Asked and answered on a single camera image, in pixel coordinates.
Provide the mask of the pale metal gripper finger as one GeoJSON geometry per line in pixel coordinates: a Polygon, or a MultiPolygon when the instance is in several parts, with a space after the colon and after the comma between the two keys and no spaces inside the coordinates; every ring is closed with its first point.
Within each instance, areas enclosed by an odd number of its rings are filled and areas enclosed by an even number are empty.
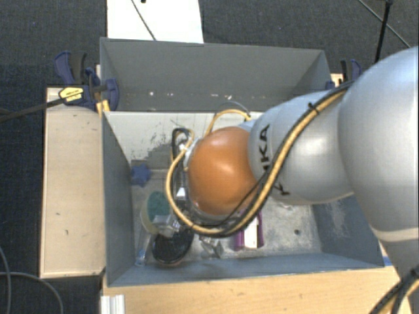
{"type": "Polygon", "coordinates": [[[202,256],[205,258],[221,258],[224,253],[224,248],[222,243],[218,239],[214,239],[211,237],[205,237],[200,235],[199,242],[204,250],[202,256]]]}
{"type": "Polygon", "coordinates": [[[156,228],[155,234],[166,238],[172,238],[181,230],[181,225],[173,215],[157,215],[152,221],[156,228]]]}

